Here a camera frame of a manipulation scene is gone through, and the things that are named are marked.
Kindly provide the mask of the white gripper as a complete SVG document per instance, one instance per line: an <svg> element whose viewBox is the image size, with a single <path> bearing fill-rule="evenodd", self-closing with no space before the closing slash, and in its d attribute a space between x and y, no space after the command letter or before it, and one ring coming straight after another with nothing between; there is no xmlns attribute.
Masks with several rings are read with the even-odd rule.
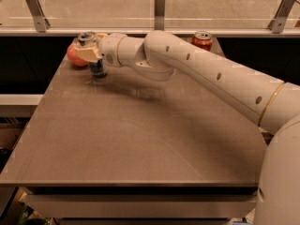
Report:
<svg viewBox="0 0 300 225"><path fill-rule="evenodd" d="M121 68L118 59L118 48L121 41L127 37L125 34L96 33L97 38L102 38L97 47L75 47L75 53L84 61L96 63L103 61L106 66Z"/></svg>

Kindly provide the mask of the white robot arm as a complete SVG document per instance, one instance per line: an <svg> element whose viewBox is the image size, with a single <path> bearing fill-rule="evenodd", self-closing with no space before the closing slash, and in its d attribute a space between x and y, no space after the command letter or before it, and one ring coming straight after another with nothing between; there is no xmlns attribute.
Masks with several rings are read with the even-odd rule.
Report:
<svg viewBox="0 0 300 225"><path fill-rule="evenodd" d="M75 53L129 67L145 78L166 81L188 75L273 135L262 162L254 225L300 225L300 88L156 30L144 38L124 34L78 35Z"/></svg>

